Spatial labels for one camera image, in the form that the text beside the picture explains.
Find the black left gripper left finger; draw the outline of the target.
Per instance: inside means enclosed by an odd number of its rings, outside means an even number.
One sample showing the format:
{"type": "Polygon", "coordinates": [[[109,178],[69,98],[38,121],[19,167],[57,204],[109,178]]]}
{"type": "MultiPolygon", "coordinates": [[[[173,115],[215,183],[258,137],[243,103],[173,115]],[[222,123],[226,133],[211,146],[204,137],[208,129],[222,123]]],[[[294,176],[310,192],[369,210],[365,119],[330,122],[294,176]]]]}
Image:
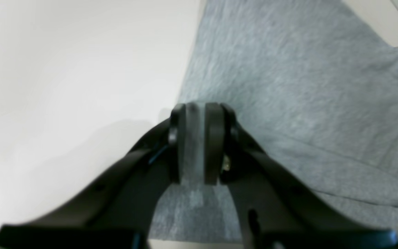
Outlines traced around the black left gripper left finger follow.
{"type": "Polygon", "coordinates": [[[183,172],[187,104],[144,134],[75,197],[21,225],[0,228],[0,249],[148,249],[160,197],[183,172]]]}

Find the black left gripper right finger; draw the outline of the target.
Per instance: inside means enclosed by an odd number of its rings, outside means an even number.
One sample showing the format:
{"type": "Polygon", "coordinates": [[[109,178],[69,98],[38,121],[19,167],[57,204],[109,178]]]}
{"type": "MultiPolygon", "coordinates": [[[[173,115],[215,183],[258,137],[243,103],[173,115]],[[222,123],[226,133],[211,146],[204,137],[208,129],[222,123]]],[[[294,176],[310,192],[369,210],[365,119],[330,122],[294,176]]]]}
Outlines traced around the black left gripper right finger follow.
{"type": "Polygon", "coordinates": [[[246,249],[398,249],[393,230],[348,219],[270,158],[227,104],[205,105],[204,181],[229,189],[246,249]]]}

